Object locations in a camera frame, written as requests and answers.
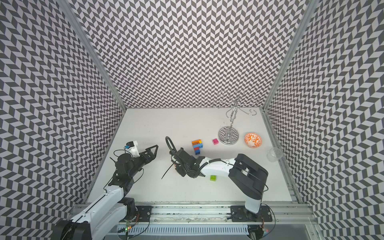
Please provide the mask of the light blue lego plate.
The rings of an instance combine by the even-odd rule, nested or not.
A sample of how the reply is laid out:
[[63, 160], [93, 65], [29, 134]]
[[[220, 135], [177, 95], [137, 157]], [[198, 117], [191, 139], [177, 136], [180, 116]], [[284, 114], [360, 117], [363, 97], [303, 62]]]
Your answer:
[[193, 145], [193, 148], [195, 149], [195, 148], [198, 148], [198, 149], [200, 149], [200, 148], [202, 148], [203, 147], [203, 144], [196, 144], [196, 145]]

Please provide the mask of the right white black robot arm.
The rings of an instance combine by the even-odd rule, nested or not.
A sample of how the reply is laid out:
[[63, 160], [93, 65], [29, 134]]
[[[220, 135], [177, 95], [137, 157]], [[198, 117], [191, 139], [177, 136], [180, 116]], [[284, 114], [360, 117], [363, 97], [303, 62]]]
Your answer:
[[170, 137], [166, 137], [170, 150], [171, 162], [182, 177], [196, 179], [206, 176], [228, 177], [246, 196], [245, 209], [257, 214], [262, 205], [262, 198], [267, 186], [268, 171], [244, 154], [227, 160], [211, 159], [189, 155], [183, 148], [176, 149]]

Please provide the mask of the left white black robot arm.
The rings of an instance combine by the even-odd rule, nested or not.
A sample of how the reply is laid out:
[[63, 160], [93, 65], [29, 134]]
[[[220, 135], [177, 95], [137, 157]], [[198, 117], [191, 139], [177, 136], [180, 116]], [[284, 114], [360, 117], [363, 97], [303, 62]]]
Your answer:
[[135, 183], [134, 176], [153, 161], [159, 146], [138, 153], [136, 147], [125, 149], [117, 157], [115, 172], [104, 186], [103, 193], [70, 220], [61, 220], [53, 227], [52, 240], [103, 240], [121, 220], [137, 216], [135, 200], [126, 195]]

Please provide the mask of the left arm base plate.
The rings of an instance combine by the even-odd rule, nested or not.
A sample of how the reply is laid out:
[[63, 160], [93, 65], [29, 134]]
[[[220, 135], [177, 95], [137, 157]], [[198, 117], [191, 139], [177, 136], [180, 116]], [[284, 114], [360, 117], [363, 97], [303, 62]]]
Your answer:
[[130, 223], [148, 222], [152, 215], [152, 206], [128, 207], [127, 213], [122, 221]]

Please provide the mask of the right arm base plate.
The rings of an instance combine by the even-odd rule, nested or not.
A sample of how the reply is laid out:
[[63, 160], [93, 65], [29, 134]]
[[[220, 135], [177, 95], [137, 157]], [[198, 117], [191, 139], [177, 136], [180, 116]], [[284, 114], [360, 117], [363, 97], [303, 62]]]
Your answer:
[[272, 212], [269, 207], [262, 205], [257, 213], [253, 213], [248, 211], [245, 206], [231, 206], [230, 207], [230, 217], [228, 220], [232, 220], [233, 222], [261, 222], [261, 223], [269, 223], [273, 222], [274, 218]]

